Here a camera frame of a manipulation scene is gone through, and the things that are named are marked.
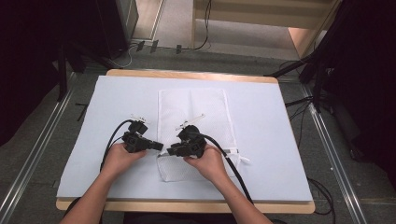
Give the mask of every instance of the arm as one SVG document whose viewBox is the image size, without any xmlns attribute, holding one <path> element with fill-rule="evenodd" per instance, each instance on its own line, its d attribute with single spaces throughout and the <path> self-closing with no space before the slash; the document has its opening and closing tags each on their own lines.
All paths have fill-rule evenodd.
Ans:
<svg viewBox="0 0 396 224">
<path fill-rule="evenodd" d="M 125 172 L 134 161 L 144 157 L 146 150 L 129 153 L 123 144 L 115 144 L 109 150 L 102 172 L 61 221 L 64 223 L 99 223 L 105 207 L 108 191 L 117 177 Z"/>
<path fill-rule="evenodd" d="M 248 201 L 228 177 L 221 153 L 217 148 L 206 145 L 203 157 L 200 159 L 186 157 L 184 160 L 195 167 L 204 178 L 211 181 L 219 190 L 224 196 L 226 203 L 230 206 L 237 223 L 272 223 Z"/>
</svg>

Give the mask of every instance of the wooden table edge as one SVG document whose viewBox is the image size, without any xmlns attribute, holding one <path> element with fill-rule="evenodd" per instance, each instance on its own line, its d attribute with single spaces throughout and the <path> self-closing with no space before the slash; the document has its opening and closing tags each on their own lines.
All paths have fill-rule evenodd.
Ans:
<svg viewBox="0 0 396 224">
<path fill-rule="evenodd" d="M 66 210 L 73 202 L 71 198 L 58 198 L 56 207 Z M 270 202 L 254 204 L 263 213 L 312 214 L 315 211 L 314 201 L 310 202 Z M 107 201 L 106 211 L 119 212 L 179 212 L 179 213 L 231 213 L 226 202 L 175 202 L 154 201 Z"/>
<path fill-rule="evenodd" d="M 238 82 L 258 82 L 258 83 L 274 83 L 277 79 L 274 77 L 254 77 L 238 74 L 224 73 L 203 73 L 203 72 L 180 72 L 165 70 L 123 70 L 111 69 L 106 73 L 112 77 L 161 77 L 161 78 L 182 78 L 182 79 L 204 79 L 214 81 L 238 81 Z"/>
</svg>

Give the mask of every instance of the forearm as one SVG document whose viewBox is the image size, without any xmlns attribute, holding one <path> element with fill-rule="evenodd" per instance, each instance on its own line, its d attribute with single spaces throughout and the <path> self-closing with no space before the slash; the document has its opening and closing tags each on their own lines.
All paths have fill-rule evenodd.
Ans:
<svg viewBox="0 0 396 224">
<path fill-rule="evenodd" d="M 242 194 L 228 176 L 217 179 L 214 185 L 224 196 L 238 224 L 272 223 Z"/>
<path fill-rule="evenodd" d="M 64 223 L 99 223 L 113 178 L 99 175 L 78 203 L 61 221 Z"/>
</svg>

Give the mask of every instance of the person's left hand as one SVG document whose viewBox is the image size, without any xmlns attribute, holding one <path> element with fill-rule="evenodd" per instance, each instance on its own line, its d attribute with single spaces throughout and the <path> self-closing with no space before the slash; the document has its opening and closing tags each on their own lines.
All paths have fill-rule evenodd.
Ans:
<svg viewBox="0 0 396 224">
<path fill-rule="evenodd" d="M 105 164 L 102 168 L 102 175 L 108 175 L 115 180 L 124 173 L 135 161 L 146 156 L 146 150 L 129 153 L 125 149 L 125 144 L 114 144 L 108 151 Z"/>
</svg>

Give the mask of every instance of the white cloth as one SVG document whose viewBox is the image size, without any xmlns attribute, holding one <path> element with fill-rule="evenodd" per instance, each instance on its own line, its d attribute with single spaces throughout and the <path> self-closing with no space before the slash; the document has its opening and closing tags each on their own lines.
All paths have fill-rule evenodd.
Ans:
<svg viewBox="0 0 396 224">
<path fill-rule="evenodd" d="M 164 181 L 204 179 L 195 168 L 184 162 L 183 158 L 166 154 L 166 149 L 172 144 L 180 142 L 177 135 L 181 130 L 177 130 L 177 127 L 202 114 L 205 114 L 205 117 L 193 125 L 199 129 L 200 133 L 215 139 L 223 149 L 230 150 L 230 158 L 235 165 L 239 165 L 241 157 L 237 151 L 224 90 L 173 89 L 159 91 L 158 141 L 163 143 L 163 151 L 160 153 L 157 163 Z M 225 167 L 229 176 L 233 176 L 233 171 L 226 161 Z"/>
</svg>

